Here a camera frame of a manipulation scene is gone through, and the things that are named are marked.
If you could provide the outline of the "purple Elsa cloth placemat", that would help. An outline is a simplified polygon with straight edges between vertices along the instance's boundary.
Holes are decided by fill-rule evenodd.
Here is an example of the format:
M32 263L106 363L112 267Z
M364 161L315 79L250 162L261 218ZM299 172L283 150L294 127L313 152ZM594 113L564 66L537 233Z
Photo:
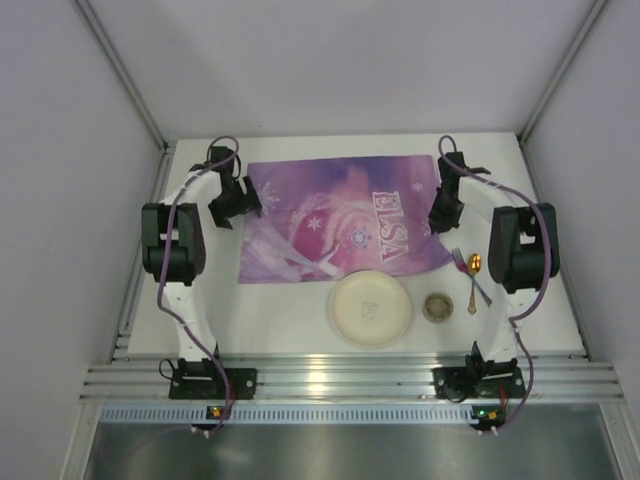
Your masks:
M262 205L246 218L243 284L398 277L451 260L429 225L439 176L429 155L341 157L248 167Z

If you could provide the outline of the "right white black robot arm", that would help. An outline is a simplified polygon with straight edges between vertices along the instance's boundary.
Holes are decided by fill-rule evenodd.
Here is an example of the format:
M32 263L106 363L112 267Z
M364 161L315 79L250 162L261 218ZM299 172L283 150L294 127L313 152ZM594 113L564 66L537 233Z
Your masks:
M513 382L518 377L516 351L520 324L540 306L550 280L559 272L556 210L470 168L460 151L442 153L437 162L441 183L428 216L432 232L460 227L465 212L489 226L485 267L497 287L480 336L465 358L470 379Z

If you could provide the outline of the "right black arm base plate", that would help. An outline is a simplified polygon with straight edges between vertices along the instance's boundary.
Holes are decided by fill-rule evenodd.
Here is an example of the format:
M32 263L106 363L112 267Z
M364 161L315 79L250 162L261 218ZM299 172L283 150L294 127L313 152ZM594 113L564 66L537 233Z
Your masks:
M519 368L476 378L466 367L440 367L433 370L436 397L453 403L469 399L522 398L524 380Z

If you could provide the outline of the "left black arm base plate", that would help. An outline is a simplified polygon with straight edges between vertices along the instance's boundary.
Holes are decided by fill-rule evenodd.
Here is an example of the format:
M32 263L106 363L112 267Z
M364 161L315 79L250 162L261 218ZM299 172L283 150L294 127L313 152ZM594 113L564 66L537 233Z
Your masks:
M252 400L257 389L258 371L254 368L226 368L231 400ZM225 400L226 388L220 373L187 375L175 372L168 397L171 400Z

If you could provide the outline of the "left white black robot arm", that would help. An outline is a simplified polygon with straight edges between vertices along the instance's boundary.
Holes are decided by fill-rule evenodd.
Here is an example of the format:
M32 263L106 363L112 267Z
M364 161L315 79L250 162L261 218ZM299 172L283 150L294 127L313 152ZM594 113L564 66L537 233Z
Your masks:
M190 167L173 193L141 210L143 268L157 283L157 307L172 318L178 332L174 372L217 380L226 373L196 292L196 279L207 260L203 213L223 230L232 228L235 217L263 213L251 178L242 174L239 142L231 136L214 139L204 161Z

